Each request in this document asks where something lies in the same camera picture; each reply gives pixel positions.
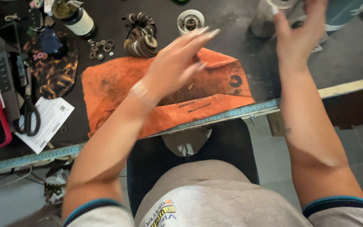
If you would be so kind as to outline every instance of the dark workbench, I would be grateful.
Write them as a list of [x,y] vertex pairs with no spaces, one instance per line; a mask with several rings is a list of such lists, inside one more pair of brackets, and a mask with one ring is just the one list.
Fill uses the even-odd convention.
[[[205,25],[220,28],[222,32],[207,45],[207,48],[237,58],[242,62],[250,89],[256,102],[280,97],[281,85],[278,75],[275,40],[263,40],[251,34],[249,24],[259,0],[191,0],[185,5],[173,0],[87,0],[84,8],[98,26],[95,41],[114,39],[117,43],[114,56],[105,61],[126,56],[122,44],[128,33],[122,17],[127,13],[148,13],[157,23],[157,39],[164,48],[179,36],[176,19],[187,9],[196,9],[205,16]],[[0,3],[6,15],[27,15],[27,2]],[[19,26],[26,31],[26,26]],[[55,30],[71,33],[58,21]],[[89,59],[86,40],[75,37],[79,46],[77,79],[73,90],[64,97],[75,107],[63,126],[68,132],[58,132],[51,142],[56,147],[86,142],[89,132],[85,103],[83,101],[81,73],[89,66],[100,64]],[[363,79],[363,22],[354,18],[347,26],[335,32],[322,44],[324,50],[314,53],[309,68],[318,89],[332,87]],[[0,150],[0,160],[32,154],[32,150],[14,136],[13,142]]]

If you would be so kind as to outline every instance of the transparent bracelet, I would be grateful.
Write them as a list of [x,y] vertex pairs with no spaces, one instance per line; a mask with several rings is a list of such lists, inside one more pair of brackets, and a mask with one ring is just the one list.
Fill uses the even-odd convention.
[[138,81],[128,92],[139,98],[148,108],[154,108],[160,100],[156,100],[149,96],[148,90],[145,88],[142,81]]

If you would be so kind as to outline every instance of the hand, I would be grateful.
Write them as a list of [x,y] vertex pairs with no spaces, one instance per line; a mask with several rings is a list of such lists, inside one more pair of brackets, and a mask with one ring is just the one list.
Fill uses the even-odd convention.
[[159,52],[148,72],[141,80],[147,95],[159,101],[164,96],[179,90],[190,76],[203,70],[205,64],[193,63],[193,57],[220,30],[206,33],[209,27],[180,36]]
[[298,29],[291,29],[282,12],[276,13],[274,23],[280,68],[307,69],[307,60],[325,33],[327,3],[328,0],[305,0],[307,19]]

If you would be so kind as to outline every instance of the long fingernail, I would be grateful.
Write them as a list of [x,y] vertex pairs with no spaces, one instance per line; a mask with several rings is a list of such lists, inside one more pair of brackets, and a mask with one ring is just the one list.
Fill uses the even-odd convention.
[[206,68],[206,62],[204,62],[198,69],[198,71],[202,71]]
[[271,8],[271,13],[275,16],[275,15],[277,15],[278,14],[278,7],[276,7],[276,6],[273,6],[272,8]]
[[208,31],[209,27],[204,27],[202,29],[199,29],[197,34],[201,35],[201,34],[204,34],[206,31]]
[[218,28],[218,29],[215,29],[213,30],[212,32],[210,32],[208,34],[208,38],[212,39],[214,38],[215,36],[217,36],[217,34],[219,34],[221,32],[221,30]]

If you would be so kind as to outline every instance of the red phone case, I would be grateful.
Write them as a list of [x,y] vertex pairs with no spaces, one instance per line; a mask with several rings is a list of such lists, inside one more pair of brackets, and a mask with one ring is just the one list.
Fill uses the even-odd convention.
[[11,134],[11,131],[9,130],[8,121],[7,121],[7,118],[5,117],[3,104],[1,102],[1,99],[0,99],[0,121],[1,121],[1,124],[3,126],[4,132],[5,132],[5,137],[6,137],[5,142],[3,142],[0,145],[0,148],[1,148],[1,147],[4,147],[4,146],[8,145],[12,141],[12,134]]

